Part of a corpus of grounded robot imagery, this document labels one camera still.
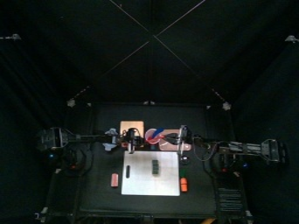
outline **black enclosure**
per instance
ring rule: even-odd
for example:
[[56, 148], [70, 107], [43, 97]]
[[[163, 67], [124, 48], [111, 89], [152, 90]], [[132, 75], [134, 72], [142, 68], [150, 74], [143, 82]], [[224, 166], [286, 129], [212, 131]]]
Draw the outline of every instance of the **black enclosure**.
[[[251, 161], [247, 205], [256, 223], [299, 223], [298, 11], [298, 0], [0, 1], [0, 223], [35, 223], [55, 187], [51, 201], [70, 195], [59, 210], [96, 205], [92, 194], [76, 195], [100, 166], [79, 194], [63, 179], [51, 187], [38, 131], [91, 134], [138, 119], [146, 129], [186, 124], [224, 141], [282, 141], [290, 165]], [[168, 208], [172, 217], [160, 217], [178, 223], [190, 210]]]

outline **small object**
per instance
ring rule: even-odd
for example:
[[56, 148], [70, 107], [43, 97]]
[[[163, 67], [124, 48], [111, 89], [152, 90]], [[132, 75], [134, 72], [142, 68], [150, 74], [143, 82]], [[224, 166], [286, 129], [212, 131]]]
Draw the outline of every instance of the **small object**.
[[115, 136], [118, 135], [118, 130], [116, 129], [110, 129], [107, 132], [106, 132], [107, 135], [111, 135], [114, 138], [112, 138], [112, 143], [103, 143], [104, 147], [106, 147], [106, 151], [111, 151], [111, 149], [114, 149], [115, 147], [118, 147], [116, 145], [116, 138]]
[[290, 35], [285, 41], [290, 41], [290, 42], [294, 42], [298, 41], [299, 42], [299, 39], [294, 36], [294, 35]]
[[144, 105], [155, 105], [155, 102], [154, 101], [144, 101]]
[[146, 133], [144, 133], [144, 140], [150, 143], [150, 144], [158, 144], [160, 141], [160, 138], [158, 137], [156, 139], [154, 139], [154, 141], [150, 141], [152, 139], [152, 135], [155, 133], [156, 129], [150, 129]]
[[112, 173], [111, 175], [111, 186], [118, 187], [118, 174]]
[[74, 99], [71, 99], [71, 100], [68, 100], [67, 101], [67, 104], [68, 104], [68, 107], [75, 107], [75, 105], [76, 105], [76, 102], [75, 102], [75, 100]]
[[200, 224], [211, 224], [216, 219], [208, 218]]
[[14, 34], [12, 37], [0, 37], [0, 39], [12, 39], [14, 41], [16, 41], [18, 39], [22, 39], [19, 34]]
[[[159, 136], [163, 136], [159, 142], [160, 151], [178, 151], [178, 137], [180, 130], [179, 129], [166, 129]], [[182, 145], [183, 151], [190, 151], [192, 149], [192, 145], [184, 143]]]
[[244, 163], [242, 166], [243, 168], [248, 168], [248, 163]]
[[154, 175], [159, 174], [159, 160], [156, 159], [152, 160], [152, 174]]
[[182, 178], [182, 179], [180, 179], [180, 183], [182, 183], [182, 192], [183, 192], [183, 193], [187, 193], [187, 192], [188, 192], [187, 178]]
[[152, 134], [152, 139], [164, 131], [164, 128], [159, 128], [154, 134]]
[[248, 210], [246, 211], [246, 214], [247, 214], [247, 224], [252, 224], [254, 223], [252, 214], [251, 214], [251, 212]]
[[128, 143], [122, 143], [120, 146], [122, 148], [127, 148]]
[[130, 165], [126, 167], [126, 177], [130, 179]]
[[230, 105], [228, 102], [224, 102], [222, 106], [223, 106], [224, 110], [230, 110], [231, 109], [231, 105]]
[[187, 156], [182, 156], [182, 164], [187, 165], [191, 162], [190, 158]]
[[239, 172], [234, 171], [235, 176], [239, 178]]
[[135, 150], [136, 150], [136, 147], [132, 143], [128, 143], [127, 144], [127, 151], [128, 151], [128, 154], [134, 154], [135, 153]]

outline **metal rod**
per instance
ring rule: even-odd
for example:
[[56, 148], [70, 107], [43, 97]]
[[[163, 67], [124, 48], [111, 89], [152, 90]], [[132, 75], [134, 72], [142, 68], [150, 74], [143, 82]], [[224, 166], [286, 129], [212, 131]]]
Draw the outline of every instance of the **metal rod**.
[[[202, 79], [202, 77], [198, 75], [198, 73], [192, 70], [192, 68], [188, 66], [188, 64], [183, 61], [183, 59], [175, 54], [175, 52], [171, 50], [171, 48], [164, 44], [164, 42], [154, 35], [158, 42], [163, 45], [163, 47], [170, 51], [170, 53], [174, 55], [174, 57], [184, 64], [184, 66], [190, 69], [192, 74]], [[218, 91], [207, 84], [206, 81], [202, 81], [203, 85], [211, 90], [211, 92], [222, 99], [223, 102], [226, 102], [226, 99], [220, 96]]]
[[100, 77], [103, 77], [104, 75], [107, 75], [112, 70], [115, 70], [115, 68], [123, 64], [123, 62], [150, 43], [150, 41], [146, 41], [135, 50], [134, 52], [131, 52], [118, 63], [115, 66], [112, 66], [102, 75]]
[[159, 37], [206, 1], [200, 1], [155, 36]]
[[128, 17], [143, 27], [143, 29], [148, 32], [148, 30], [146, 29], [146, 27], [138, 22], [138, 20], [123, 10], [123, 8], [112, 1], [108, 0], [127, 15]]

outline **black ceiling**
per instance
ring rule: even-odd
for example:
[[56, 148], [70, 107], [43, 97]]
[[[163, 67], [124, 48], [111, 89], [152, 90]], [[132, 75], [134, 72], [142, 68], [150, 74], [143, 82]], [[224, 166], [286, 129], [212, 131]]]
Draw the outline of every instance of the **black ceiling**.
[[0, 36], [20, 35], [66, 100], [87, 89], [78, 99], [234, 102], [299, 31], [298, 0], [10, 0], [2, 11]]

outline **red object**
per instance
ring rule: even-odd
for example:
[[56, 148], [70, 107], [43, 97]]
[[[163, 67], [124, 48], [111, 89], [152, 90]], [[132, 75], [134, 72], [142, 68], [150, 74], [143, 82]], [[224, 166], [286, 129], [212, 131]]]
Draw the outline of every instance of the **red object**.
[[182, 178], [180, 182], [182, 182], [182, 192], [187, 193], [188, 192], [187, 178]]
[[122, 147], [123, 148], [127, 148], [127, 143], [122, 143]]
[[111, 175], [111, 186], [118, 187], [118, 174], [112, 173]]
[[159, 139], [162, 139], [162, 138], [164, 138], [164, 136], [156, 136], [155, 138], [148, 137], [148, 138], [146, 139], [146, 141], [147, 141], [148, 143], [155, 143], [156, 140], [159, 140]]

